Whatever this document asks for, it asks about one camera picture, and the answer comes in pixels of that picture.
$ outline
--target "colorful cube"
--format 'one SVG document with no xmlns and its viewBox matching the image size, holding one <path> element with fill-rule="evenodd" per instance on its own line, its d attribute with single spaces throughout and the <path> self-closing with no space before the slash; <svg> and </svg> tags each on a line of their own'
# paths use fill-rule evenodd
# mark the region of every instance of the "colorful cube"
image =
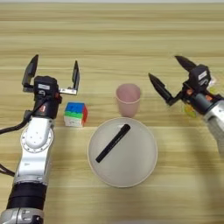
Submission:
<svg viewBox="0 0 224 224">
<path fill-rule="evenodd" d="M 69 102 L 66 105 L 64 121 L 66 126 L 83 127 L 88 118 L 88 110 L 83 102 Z"/>
</svg>

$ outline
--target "wood grain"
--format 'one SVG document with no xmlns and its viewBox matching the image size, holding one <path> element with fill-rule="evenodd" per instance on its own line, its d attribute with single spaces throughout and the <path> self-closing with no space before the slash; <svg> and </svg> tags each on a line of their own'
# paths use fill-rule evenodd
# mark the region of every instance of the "wood grain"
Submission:
<svg viewBox="0 0 224 224">
<path fill-rule="evenodd" d="M 45 223 L 224 222 L 224 162 L 200 118 L 168 108 L 148 80 L 151 72 L 176 94 L 187 73 L 173 58 L 185 55 L 210 67 L 224 89 L 224 4 L 0 4 L 0 127 L 20 122 L 33 97 L 21 80 L 39 53 L 38 74 L 71 85 L 80 64 L 77 97 L 64 96 L 56 120 Z M 143 92 L 136 119 L 158 144 L 157 167 L 141 185 L 115 189 L 90 170 L 88 142 L 97 126 L 118 117 L 115 91 L 135 82 Z M 87 104 L 83 129 L 64 127 L 67 102 Z M 16 169 L 21 131 L 1 136 L 1 163 Z M 12 179 L 1 176 L 0 210 Z"/>
</svg>

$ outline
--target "plastic cup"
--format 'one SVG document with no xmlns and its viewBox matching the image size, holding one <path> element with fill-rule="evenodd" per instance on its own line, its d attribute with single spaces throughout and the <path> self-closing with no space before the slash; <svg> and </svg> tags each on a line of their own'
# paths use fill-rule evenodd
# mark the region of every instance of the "plastic cup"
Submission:
<svg viewBox="0 0 224 224">
<path fill-rule="evenodd" d="M 141 89 L 135 84 L 125 83 L 115 92 L 116 101 L 122 116 L 133 117 L 139 108 Z"/>
</svg>

